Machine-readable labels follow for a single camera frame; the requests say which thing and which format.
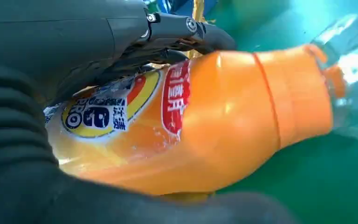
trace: yellow circular logo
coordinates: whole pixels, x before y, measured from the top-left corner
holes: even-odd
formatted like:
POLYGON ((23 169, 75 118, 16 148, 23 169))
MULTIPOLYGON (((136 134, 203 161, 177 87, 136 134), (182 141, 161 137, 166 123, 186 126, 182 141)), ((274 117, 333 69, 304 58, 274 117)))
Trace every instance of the yellow circular logo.
POLYGON ((158 71, 127 77, 74 97, 62 113, 62 124, 83 138, 127 131, 131 120, 153 97, 160 82, 158 71))

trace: yellow object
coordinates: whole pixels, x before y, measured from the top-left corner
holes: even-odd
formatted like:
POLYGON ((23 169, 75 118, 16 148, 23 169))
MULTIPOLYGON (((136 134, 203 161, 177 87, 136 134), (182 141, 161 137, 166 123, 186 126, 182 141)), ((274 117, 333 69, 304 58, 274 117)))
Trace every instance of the yellow object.
POLYGON ((215 52, 124 78, 62 105, 49 142, 81 178, 152 195, 213 192, 331 130, 318 55, 310 45, 215 52))

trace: bottle label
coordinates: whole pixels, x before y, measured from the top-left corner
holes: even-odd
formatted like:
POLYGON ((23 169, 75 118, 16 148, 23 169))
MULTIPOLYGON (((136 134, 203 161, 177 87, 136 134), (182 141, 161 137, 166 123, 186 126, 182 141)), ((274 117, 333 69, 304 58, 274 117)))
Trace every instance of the bottle label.
POLYGON ((182 62, 84 90, 62 104, 46 124, 60 167, 82 176, 173 149, 189 103, 189 70, 182 62))
POLYGON ((190 97, 190 61, 171 66, 164 82, 162 122, 171 134, 180 134, 183 111, 190 97))
POLYGON ((97 138, 127 132, 129 124, 154 94, 161 74, 126 77, 74 97, 62 113, 68 132, 82 138, 97 138))

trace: clear plastic bottle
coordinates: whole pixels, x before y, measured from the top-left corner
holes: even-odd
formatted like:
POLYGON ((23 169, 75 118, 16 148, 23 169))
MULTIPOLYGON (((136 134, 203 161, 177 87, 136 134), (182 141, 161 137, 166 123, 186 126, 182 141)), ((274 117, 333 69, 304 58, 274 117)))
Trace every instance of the clear plastic bottle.
POLYGON ((337 20, 314 41, 328 57, 326 69, 334 132, 358 139, 358 14, 337 20))

